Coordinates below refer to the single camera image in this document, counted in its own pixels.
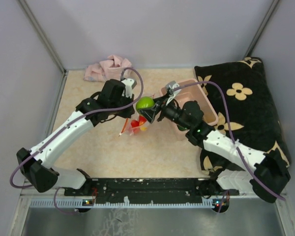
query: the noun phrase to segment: floor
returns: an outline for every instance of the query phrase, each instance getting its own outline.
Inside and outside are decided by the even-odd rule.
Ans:
[[[211,209],[92,209],[78,216],[30,208],[22,236],[283,236],[275,204],[232,199]]]
[[[159,95],[166,83],[194,78],[193,68],[141,69],[146,95]],[[84,71],[70,71],[55,122],[59,127],[75,107],[96,91],[102,82],[83,80]],[[140,83],[134,89],[139,94]],[[125,119],[116,118],[99,124],[80,137],[57,160],[56,166],[80,168],[91,177],[207,177],[201,172],[200,149],[187,139],[178,141],[171,124],[164,119],[148,127],[139,135],[119,137]]]

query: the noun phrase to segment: robotic arm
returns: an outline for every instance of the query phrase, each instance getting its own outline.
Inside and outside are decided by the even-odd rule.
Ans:
[[[52,187],[79,189],[83,186],[88,178],[85,172],[56,168],[53,166],[55,161],[81,135],[99,123],[105,122],[108,116],[115,115],[122,118],[131,118],[135,113],[133,106],[119,111],[86,114],[99,109],[119,108],[130,104],[134,99],[132,89],[136,84],[137,82],[134,79],[123,79],[122,81],[111,79],[107,81],[101,92],[84,99],[76,107],[72,115],[49,137],[30,150],[22,148],[17,152],[19,164],[29,156],[37,153],[20,170],[38,192],[45,192]]]
[[[261,199],[269,203],[275,202],[276,197],[265,190],[262,184],[275,194],[280,195],[289,182],[291,177],[286,168],[286,162],[281,158],[280,152],[276,150],[265,153],[247,147],[238,140],[234,144],[230,138],[203,121],[204,113],[196,101],[188,101],[182,108],[179,107],[178,103],[175,103],[175,96],[180,92],[178,87],[179,85],[175,81],[170,82],[166,85],[167,94],[153,99],[154,105],[152,107],[146,106],[145,108],[139,109],[138,112],[150,123],[154,122],[156,115],[159,113],[160,115],[157,121],[167,118],[181,128],[188,130],[186,138],[191,144],[219,154],[246,171],[252,171],[255,176],[253,179],[251,179],[250,175],[246,176],[251,179],[250,183],[253,191]],[[217,182],[222,188],[228,189],[227,185],[219,181],[219,178]]]

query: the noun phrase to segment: black pillow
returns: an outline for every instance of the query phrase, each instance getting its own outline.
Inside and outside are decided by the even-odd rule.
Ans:
[[[264,64],[260,58],[212,66],[195,67],[199,81],[217,83],[226,98],[235,139],[251,148],[269,152],[279,149],[289,166],[290,156],[282,137],[279,117],[266,84]],[[213,85],[202,85],[219,116],[215,129],[229,137],[225,109],[219,91]],[[212,176],[220,168],[242,170],[225,158],[205,150],[200,155],[201,169]]]

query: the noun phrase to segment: beige tabletop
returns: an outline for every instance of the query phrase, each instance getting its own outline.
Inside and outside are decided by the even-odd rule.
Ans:
[[[175,80],[194,78],[192,68],[141,69],[145,94],[159,94],[160,88]],[[83,80],[84,71],[70,71],[61,98],[55,129],[75,110],[75,107],[104,83]],[[140,82],[134,89],[139,94]],[[80,168],[91,177],[207,177],[200,171],[200,149],[187,139],[178,141],[168,120],[154,122],[138,135],[119,133],[125,119],[98,124],[80,137],[57,160],[56,166]]]

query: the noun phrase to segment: gray floor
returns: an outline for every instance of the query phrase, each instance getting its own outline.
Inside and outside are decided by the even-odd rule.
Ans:
[[[211,209],[92,209],[78,216],[30,208],[23,236],[282,236],[275,205],[233,199]]]

